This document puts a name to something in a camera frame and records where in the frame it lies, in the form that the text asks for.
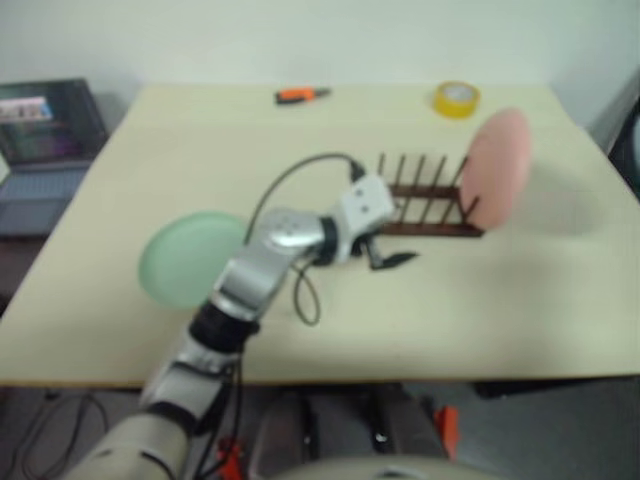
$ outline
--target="laptop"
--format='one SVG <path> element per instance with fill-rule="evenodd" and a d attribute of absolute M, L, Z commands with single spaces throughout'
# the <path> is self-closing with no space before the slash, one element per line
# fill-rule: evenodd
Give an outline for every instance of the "laptop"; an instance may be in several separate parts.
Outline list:
<path fill-rule="evenodd" d="M 107 139 L 85 80 L 0 85 L 0 239 L 46 238 Z"/>

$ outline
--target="yellow tape roll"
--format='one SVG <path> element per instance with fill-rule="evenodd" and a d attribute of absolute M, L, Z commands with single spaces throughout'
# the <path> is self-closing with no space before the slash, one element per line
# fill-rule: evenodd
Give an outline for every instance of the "yellow tape roll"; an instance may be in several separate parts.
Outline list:
<path fill-rule="evenodd" d="M 449 118 L 465 118 L 476 111 L 480 91 L 464 82 L 446 82 L 436 91 L 433 108 Z"/>

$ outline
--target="orange screwdriver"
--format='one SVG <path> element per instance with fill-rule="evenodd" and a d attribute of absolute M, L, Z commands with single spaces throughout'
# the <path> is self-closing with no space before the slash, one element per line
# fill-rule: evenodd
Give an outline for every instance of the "orange screwdriver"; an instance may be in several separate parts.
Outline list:
<path fill-rule="evenodd" d="M 276 93 L 277 105 L 292 105 L 309 102 L 316 98 L 326 97 L 331 93 L 329 88 L 291 88 Z"/>

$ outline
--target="green plate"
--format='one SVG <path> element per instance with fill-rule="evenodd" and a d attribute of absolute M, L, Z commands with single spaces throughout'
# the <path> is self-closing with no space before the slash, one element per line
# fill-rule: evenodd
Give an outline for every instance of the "green plate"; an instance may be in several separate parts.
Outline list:
<path fill-rule="evenodd" d="M 242 246 L 245 224 L 222 212 L 199 212 L 163 227 L 146 246 L 140 284 L 157 302 L 176 308 L 200 305 L 227 261 Z"/>

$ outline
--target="beige table surface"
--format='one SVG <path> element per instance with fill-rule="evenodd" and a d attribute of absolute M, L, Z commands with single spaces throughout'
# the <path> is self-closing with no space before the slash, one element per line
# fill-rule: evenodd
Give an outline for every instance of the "beige table surface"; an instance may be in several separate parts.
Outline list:
<path fill-rule="evenodd" d="M 248 346 L 246 379 L 640 372 L 640 206 L 548 88 L 483 86 L 465 121 L 435 114 L 431 87 L 341 87 L 287 108 L 274 107 L 273 91 L 142 92 L 0 323 L 0 383 L 142 383 L 192 314 L 155 304 L 138 283 L 138 259 L 159 228 L 208 209 L 247 218 L 277 174 L 323 151 L 372 168 L 382 151 L 406 153 L 407 179 L 427 153 L 426 180 L 439 155 L 462 158 L 478 125 L 508 105 L 526 112 L 534 136 L 531 180 L 510 222 L 482 239 L 383 238 L 386 253 L 421 254 L 393 271 L 372 273 L 362 260 L 314 270 L 316 328 L 296 319 L 289 281 Z M 314 168 L 270 205 L 332 205 L 345 170 Z"/>

